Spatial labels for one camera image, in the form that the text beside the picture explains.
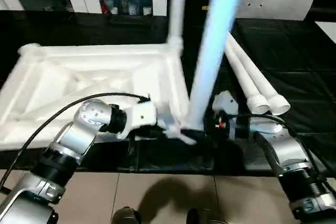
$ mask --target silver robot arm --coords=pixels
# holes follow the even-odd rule
[[[92,99],[77,110],[48,146],[38,164],[25,174],[0,205],[0,224],[52,224],[58,215],[49,204],[61,200],[65,186],[102,127],[126,138],[130,131],[156,123],[156,108],[144,102],[120,110]]]
[[[216,96],[213,103],[215,130],[234,140],[247,132],[264,151],[265,157],[289,199],[294,217],[301,223],[336,223],[336,198],[333,188],[313,165],[311,155],[297,137],[289,134],[274,116],[238,122],[238,103],[228,91]]]

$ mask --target white foam sheet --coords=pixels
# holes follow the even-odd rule
[[[0,150],[20,148],[52,114],[68,103],[103,92],[150,96],[158,106],[169,104],[182,120],[188,94],[180,52],[167,44],[42,47],[28,44],[0,91]],[[134,98],[102,97],[127,108]],[[61,114],[33,140],[30,148],[45,147],[72,120],[79,105]],[[114,141],[112,135],[101,137]]]

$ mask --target black tablecloth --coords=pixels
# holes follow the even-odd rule
[[[2,83],[18,59],[17,49],[27,43],[36,42],[43,46],[146,44],[163,43],[167,36],[165,17],[1,11],[0,27],[3,34]],[[190,22],[184,27],[181,59],[189,92],[202,29]],[[315,23],[309,22],[239,19],[235,22],[233,34],[267,79],[291,103],[291,110],[283,118],[300,133],[317,156],[336,169],[335,44]],[[235,96],[240,110],[246,110],[245,98],[225,58],[213,95],[224,90]],[[42,151],[27,150],[17,168],[31,168]],[[1,152],[0,168],[7,168],[14,154],[15,151]],[[229,142],[210,136],[199,140],[196,146],[166,139],[95,144],[79,169],[271,174],[261,149],[254,142],[245,139]]]

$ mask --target white plastic pipe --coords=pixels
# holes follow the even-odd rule
[[[266,98],[259,93],[251,77],[246,72],[244,66],[239,61],[230,45],[226,45],[225,55],[244,92],[244,95],[247,99],[247,106],[251,113],[264,114],[265,112],[269,111]]]
[[[184,127],[203,130],[203,116],[221,65],[238,0],[210,0]]]
[[[182,46],[182,28],[185,0],[170,0],[170,20],[168,43]]]
[[[290,109],[288,101],[278,94],[230,33],[228,33],[227,44],[232,47],[259,92],[267,99],[272,114],[281,115],[287,112]]]

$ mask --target tile floor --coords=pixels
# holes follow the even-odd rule
[[[14,171],[6,185],[13,187],[22,174]],[[76,173],[56,211],[59,224],[109,224],[124,206],[152,224],[185,223],[192,207],[210,209],[231,224],[298,223],[278,181],[266,177]]]

